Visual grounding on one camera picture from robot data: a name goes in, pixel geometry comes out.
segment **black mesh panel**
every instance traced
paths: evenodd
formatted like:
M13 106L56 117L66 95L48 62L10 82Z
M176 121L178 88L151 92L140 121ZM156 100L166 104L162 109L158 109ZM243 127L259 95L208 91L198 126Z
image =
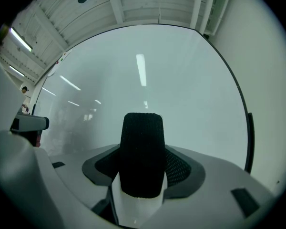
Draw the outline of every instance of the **black mesh panel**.
M112 180L116 177L119 172L119 149L113 151L109 155L100 159L95 163L95 168L110 177Z
M191 166L167 149L165 149L165 157L167 187L174 186L188 178L191 173Z

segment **white ceiling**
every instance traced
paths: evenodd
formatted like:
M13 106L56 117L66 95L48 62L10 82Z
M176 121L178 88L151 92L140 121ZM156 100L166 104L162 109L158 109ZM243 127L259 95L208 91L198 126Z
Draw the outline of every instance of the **white ceiling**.
M219 1L213 0L205 34L214 30L218 20L214 14L218 13L213 12L223 7ZM202 22L206 2L201 1L196 28ZM21 79L10 70L11 65L25 75L26 81L36 84L63 52L96 34L136 24L190 27L193 7L194 0L87 0L83 4L77 0L34 0L13 22L32 52L20 49L8 35L0 49L0 60L7 71Z

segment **black slot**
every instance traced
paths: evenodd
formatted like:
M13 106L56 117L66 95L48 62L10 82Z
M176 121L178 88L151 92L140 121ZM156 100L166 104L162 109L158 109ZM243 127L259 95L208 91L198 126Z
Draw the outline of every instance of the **black slot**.
M63 162L55 162L52 164L54 169L61 167L61 166L65 166L65 164Z
M237 188L231 191L236 199L240 209L247 218L259 208L258 203L253 199L250 193L245 188Z
M11 129L14 129L14 130L19 130L19 119L15 118L13 120L13 124L11 124Z

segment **fluorescent light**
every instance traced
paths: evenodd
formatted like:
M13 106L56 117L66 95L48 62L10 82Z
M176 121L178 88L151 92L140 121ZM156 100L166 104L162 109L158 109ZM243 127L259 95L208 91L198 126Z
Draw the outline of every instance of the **fluorescent light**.
M19 75L24 76L24 74L20 73L20 72L19 72L18 70L16 70L14 67L10 66L10 68L11 68L13 71L17 72Z
M17 40L20 41L21 44L22 44L27 50L29 50L30 52L32 51L32 48L18 35L18 33L17 33L13 28L11 28L10 31L11 31L11 33L13 34L13 36L16 37Z
M45 89L45 88L42 88L43 90L45 90L45 91L47 91L47 92L49 92L49 93L51 93L49 90L47 90L47 89ZM51 93L52 95L54 95L54 96L56 96L54 93Z
M137 54L137 64L142 86L146 86L145 57L144 54Z
M69 85L73 86L75 89L80 91L80 88L78 88L76 85L74 85L73 83L69 82L66 78L64 78L62 75L60 75L60 77Z
M78 104L72 103L72 102L70 102L70 101L68 101L68 102L71 103L71 104L74 104L74 105L76 105L76 106L79 106Z

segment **white wall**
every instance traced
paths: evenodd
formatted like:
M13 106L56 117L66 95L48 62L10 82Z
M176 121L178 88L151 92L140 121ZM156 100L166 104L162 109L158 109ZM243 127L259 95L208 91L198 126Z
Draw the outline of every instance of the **white wall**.
M10 72L6 71L6 73L9 75L9 77L12 79L12 81L15 83L16 87L20 89L23 81L19 80L17 77L12 75Z
M230 0L210 42L230 65L253 113L252 176L279 194L286 184L286 34L262 0Z
M0 131L9 131L23 100L23 94L0 64Z

